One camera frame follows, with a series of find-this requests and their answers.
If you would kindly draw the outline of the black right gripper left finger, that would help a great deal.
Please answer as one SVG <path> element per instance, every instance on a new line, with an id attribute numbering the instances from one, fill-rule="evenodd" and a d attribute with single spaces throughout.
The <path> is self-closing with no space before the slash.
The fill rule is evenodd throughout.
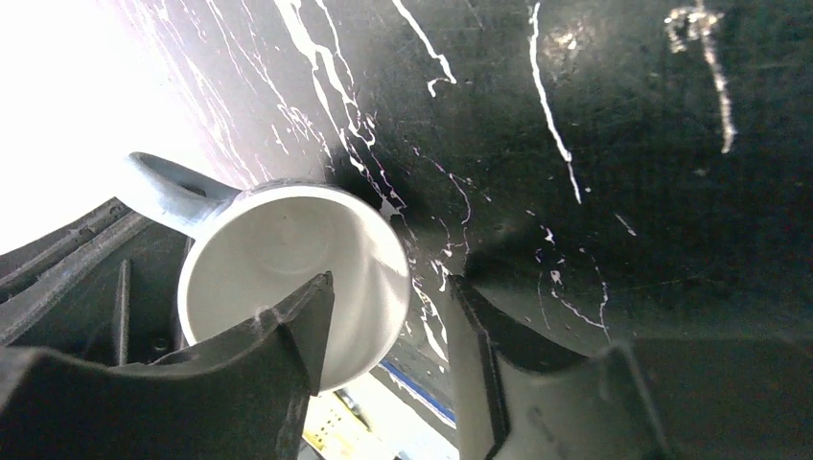
<path id="1" fill-rule="evenodd" d="M 333 276 L 152 364 L 1 353 L 5 459 L 294 459 L 321 388 Z"/>

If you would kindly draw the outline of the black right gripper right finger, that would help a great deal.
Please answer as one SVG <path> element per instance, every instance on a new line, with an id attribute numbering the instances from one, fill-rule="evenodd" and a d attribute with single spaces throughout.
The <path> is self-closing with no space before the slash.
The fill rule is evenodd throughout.
<path id="1" fill-rule="evenodd" d="M 637 339 L 596 356 L 447 280 L 463 459 L 808 459 L 812 345 Z"/>

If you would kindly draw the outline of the grey printed mug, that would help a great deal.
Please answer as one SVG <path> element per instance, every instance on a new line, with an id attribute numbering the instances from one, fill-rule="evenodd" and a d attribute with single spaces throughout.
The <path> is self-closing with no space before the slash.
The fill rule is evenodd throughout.
<path id="1" fill-rule="evenodd" d="M 411 292 L 407 253 L 376 209 L 340 188 L 278 179 L 239 190 L 133 152 L 116 196 L 191 238 L 176 295 L 191 345 L 256 318 L 323 272 L 333 276 L 335 304 L 322 391 L 369 372 L 400 334 Z"/>

